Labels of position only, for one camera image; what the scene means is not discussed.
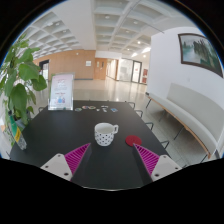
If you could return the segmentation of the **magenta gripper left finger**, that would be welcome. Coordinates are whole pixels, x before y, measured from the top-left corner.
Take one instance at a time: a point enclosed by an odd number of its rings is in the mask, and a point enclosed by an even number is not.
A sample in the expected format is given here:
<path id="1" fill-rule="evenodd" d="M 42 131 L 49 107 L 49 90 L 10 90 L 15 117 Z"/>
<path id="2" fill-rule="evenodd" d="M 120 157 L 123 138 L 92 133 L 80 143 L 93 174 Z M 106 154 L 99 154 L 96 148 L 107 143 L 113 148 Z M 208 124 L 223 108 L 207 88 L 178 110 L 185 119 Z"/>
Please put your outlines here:
<path id="1" fill-rule="evenodd" d="M 41 169 L 70 181 L 80 166 L 89 147 L 90 143 L 87 143 L 67 154 L 58 153 L 42 165 Z"/>

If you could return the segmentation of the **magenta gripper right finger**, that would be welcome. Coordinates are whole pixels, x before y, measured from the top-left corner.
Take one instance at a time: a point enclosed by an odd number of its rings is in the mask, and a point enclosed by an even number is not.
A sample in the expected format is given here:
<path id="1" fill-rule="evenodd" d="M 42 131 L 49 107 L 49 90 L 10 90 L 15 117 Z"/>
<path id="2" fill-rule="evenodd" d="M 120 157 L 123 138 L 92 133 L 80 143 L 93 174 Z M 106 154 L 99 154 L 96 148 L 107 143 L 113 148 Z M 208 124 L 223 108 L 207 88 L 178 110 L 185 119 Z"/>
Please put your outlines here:
<path id="1" fill-rule="evenodd" d="M 174 172 L 181 170 L 181 167 L 167 155 L 157 155 L 151 150 L 134 144 L 146 171 L 153 181 L 164 178 Z"/>

